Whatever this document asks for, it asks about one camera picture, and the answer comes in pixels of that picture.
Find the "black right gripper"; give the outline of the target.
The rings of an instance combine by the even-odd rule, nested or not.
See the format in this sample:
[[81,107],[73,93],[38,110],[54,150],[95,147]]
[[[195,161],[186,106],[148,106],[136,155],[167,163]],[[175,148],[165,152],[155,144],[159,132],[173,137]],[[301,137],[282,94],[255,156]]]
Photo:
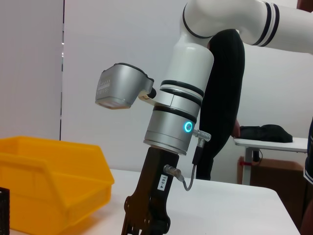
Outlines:
[[173,176],[164,166],[176,167],[179,156],[150,147],[134,193],[127,198],[122,235],[165,235],[170,228],[166,203]]

